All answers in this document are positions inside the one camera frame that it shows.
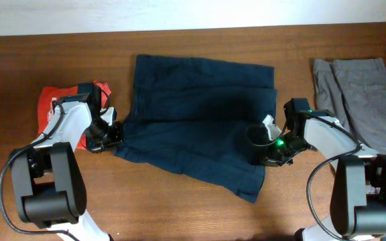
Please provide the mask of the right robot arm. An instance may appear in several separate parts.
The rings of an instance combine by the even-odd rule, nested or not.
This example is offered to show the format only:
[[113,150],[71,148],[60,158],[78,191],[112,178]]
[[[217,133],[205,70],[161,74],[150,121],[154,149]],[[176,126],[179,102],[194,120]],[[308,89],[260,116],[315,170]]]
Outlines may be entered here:
[[[326,110],[312,110],[305,98],[284,104],[285,124],[268,115],[247,127],[248,142],[259,150],[259,164],[291,165],[296,155],[314,150],[325,161],[311,172],[306,199],[316,225],[299,229],[296,240],[371,240],[386,237],[386,154],[366,146]],[[312,203],[312,181],[324,166],[335,170],[330,215],[321,220]]]

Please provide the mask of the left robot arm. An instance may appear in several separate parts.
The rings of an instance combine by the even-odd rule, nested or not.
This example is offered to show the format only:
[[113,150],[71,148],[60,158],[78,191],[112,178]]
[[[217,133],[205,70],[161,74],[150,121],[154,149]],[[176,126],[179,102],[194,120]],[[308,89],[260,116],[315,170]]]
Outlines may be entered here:
[[54,116],[32,143],[11,152],[0,176],[10,172],[19,219],[38,227],[36,235],[63,240],[111,240],[86,209],[86,186],[74,155],[81,139],[91,153],[122,142],[116,110],[102,107],[102,89],[79,84],[75,94],[53,101]]

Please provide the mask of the navy blue shorts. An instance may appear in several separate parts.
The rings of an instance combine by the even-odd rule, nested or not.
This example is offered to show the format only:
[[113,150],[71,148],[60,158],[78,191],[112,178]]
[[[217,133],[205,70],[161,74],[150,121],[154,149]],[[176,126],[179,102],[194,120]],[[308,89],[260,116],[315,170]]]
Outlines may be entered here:
[[114,154],[219,185],[254,203],[265,179],[247,127],[276,114],[271,66],[140,54]]

